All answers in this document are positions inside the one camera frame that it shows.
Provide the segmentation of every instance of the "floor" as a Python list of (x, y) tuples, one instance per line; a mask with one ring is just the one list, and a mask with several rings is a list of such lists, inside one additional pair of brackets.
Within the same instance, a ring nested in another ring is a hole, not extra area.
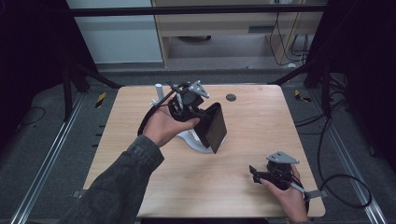
[[(303, 42), (301, 37), (296, 41), (294, 48), (297, 49), (297, 55), (303, 48)], [(104, 71), (103, 75), (125, 85), (147, 85), (155, 81), (162, 83), (169, 78), (176, 81), (200, 78), (204, 83), (263, 84), (283, 77), (294, 66), (304, 62), (300, 56), (290, 54), (290, 57), (295, 61), (278, 65), (263, 35), (212, 36), (206, 41), (200, 38), (175, 37), (172, 40), (169, 64), (165, 68), (139, 67), (117, 73)], [(318, 105), (320, 86), (306, 90), (302, 85), (303, 80), (304, 74), (282, 86), (290, 113), (296, 123), (299, 123), (299, 120), (314, 118), (321, 113)], [(63, 143), (63, 150), (52, 165), (34, 206), (29, 210), (31, 223), (56, 222), (68, 206), (76, 201), (71, 195), (74, 190), (81, 189), (90, 168), (117, 91), (110, 90), (93, 79), (89, 81), (92, 89), (83, 96), (80, 112)], [(295, 90), (300, 91), (302, 98), (295, 97)], [(103, 91), (106, 92), (105, 102), (100, 109), (94, 108), (99, 94)], [(39, 93), (33, 102), (32, 110), (24, 120), (28, 125), (21, 126), (9, 145), (13, 153), (6, 161), (2, 161), (0, 166), (0, 223), (8, 223), (21, 204), (53, 140), (62, 128), (62, 101), (62, 86)], [(334, 95), (332, 103), (342, 101), (342, 95)], [(331, 127), (320, 141), (324, 121), (319, 119), (311, 125), (297, 128), (315, 179), (318, 183), (322, 182), (318, 173), (319, 166), (325, 176), (338, 173), (353, 174), (369, 185), (375, 200), (370, 207), (363, 210), (350, 208), (334, 197), (328, 197), (324, 199), (326, 215), (316, 218), (315, 221), (396, 223), (396, 196), (393, 193), (396, 189), (396, 175), (381, 158), (370, 155), (359, 125), (347, 111), (347, 104), (339, 104), (334, 108)], [(319, 142), (322, 142), (321, 164), (317, 163)], [(334, 181), (332, 189), (343, 199), (353, 203), (360, 203), (367, 197), (365, 192), (360, 192), (364, 189), (348, 179)], [(284, 218), (272, 218), (269, 221), (285, 223)]]

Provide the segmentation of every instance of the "white wall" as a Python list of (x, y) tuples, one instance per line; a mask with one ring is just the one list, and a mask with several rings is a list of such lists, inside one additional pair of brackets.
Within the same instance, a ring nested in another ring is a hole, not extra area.
[[(151, 7), (149, 0), (67, 0), (70, 8)], [(153, 16), (76, 18), (95, 63), (161, 63)]]

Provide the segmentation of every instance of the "gray carpet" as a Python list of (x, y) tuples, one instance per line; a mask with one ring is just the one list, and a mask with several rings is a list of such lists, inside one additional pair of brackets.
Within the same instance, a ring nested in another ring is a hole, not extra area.
[[(289, 72), (289, 69), (260, 70), (215, 70), (215, 71), (177, 71), (177, 72), (137, 72), (104, 74), (123, 85), (152, 85), (171, 80), (178, 83), (186, 80), (202, 80), (203, 84), (211, 83), (266, 83), (273, 81)], [(291, 82), (296, 84), (300, 77)], [(57, 219), (68, 207), (76, 201), (71, 194), (81, 189), (85, 177), (92, 163), (96, 145), (100, 141), (102, 125), (106, 124), (111, 106), (117, 91), (111, 90), (93, 79), (90, 93), (86, 94), (77, 120), (68, 135), (62, 151), (53, 166), (49, 178), (40, 193), (30, 219)], [(101, 92), (107, 93), (101, 108), (95, 108), (96, 100)], [(297, 100), (294, 89), (283, 88), (290, 112), (295, 121), (316, 116), (319, 112), (314, 103)], [(312, 97), (308, 91), (301, 90), (303, 97)], [(30, 125), (23, 125), (15, 134), (9, 145), (9, 153), (1, 161), (0, 170), (0, 219), (12, 217), (17, 206), (29, 189), (41, 162), (44, 160), (56, 133), (59, 131), (64, 115), (62, 86), (54, 87), (37, 95), (32, 106), (41, 106), (45, 109), (44, 117)], [(41, 109), (32, 109), (25, 122), (35, 121), (42, 116)], [(388, 223), (396, 223), (395, 196), (396, 174), (380, 157), (371, 157), (352, 116), (345, 111), (345, 107), (332, 113), (332, 125), (343, 137), (348, 152), (364, 175), (364, 179), (375, 196)], [(318, 176), (317, 152), (319, 133), (324, 125), (323, 119), (298, 128), (305, 154), (314, 172), (317, 183), (322, 181)], [(325, 177), (333, 174), (343, 174), (345, 169), (341, 163), (328, 133), (324, 135), (320, 161)], [(349, 202), (358, 203), (354, 189), (349, 180), (332, 181), (331, 187), (342, 198)], [(362, 209), (350, 208), (333, 196), (323, 200), (326, 206), (326, 215), (316, 220), (317, 223), (371, 223)], [(272, 223), (282, 223), (283, 219), (270, 219)]]

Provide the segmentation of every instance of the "desk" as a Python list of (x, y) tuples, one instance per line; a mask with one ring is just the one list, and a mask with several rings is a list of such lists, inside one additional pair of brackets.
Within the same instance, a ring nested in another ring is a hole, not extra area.
[[(154, 7), (238, 6), (270, 5), (270, 0), (151, 0)], [(291, 4), (325, 4), (327, 0), (290, 0)], [(322, 12), (283, 12), (277, 18), (277, 27), (271, 38), (274, 56), (280, 63), (289, 60), (295, 35), (314, 35)], [(173, 36), (200, 35), (257, 35), (250, 27), (265, 27), (262, 35), (268, 37), (276, 25), (276, 13), (226, 13), (155, 16), (164, 65), (168, 65), (168, 52)]]
[[(203, 154), (175, 138), (162, 148), (163, 164), (152, 174), (139, 217), (283, 217), (276, 199), (253, 183), (248, 166), (265, 169), (266, 155), (279, 150), (300, 161), (307, 190), (317, 189), (284, 95), (278, 86), (205, 85), (207, 108), (220, 102), (227, 126), (217, 154)], [(226, 100), (226, 94), (236, 101)], [(84, 189), (134, 140), (144, 115), (156, 99), (152, 86), (120, 89), (110, 113)], [(321, 199), (310, 204), (309, 216), (321, 217)]]

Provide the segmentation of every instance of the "wooden table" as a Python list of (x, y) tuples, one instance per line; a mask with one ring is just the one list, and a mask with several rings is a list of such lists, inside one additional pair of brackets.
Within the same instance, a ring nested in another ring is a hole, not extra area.
[[(204, 154), (179, 138), (162, 148), (165, 161), (152, 174), (139, 217), (283, 217), (276, 199), (253, 183), (248, 166), (266, 171), (266, 156), (279, 150), (300, 161), (297, 168), (307, 190), (317, 189), (284, 95), (278, 86), (205, 85), (210, 98), (200, 106), (220, 102), (228, 130), (217, 154)], [(170, 91), (163, 87), (165, 94)], [(236, 101), (226, 95), (233, 93)], [(157, 99), (153, 86), (120, 89), (110, 113), (84, 189), (135, 139), (137, 128)], [(309, 216), (325, 213), (313, 199)]]

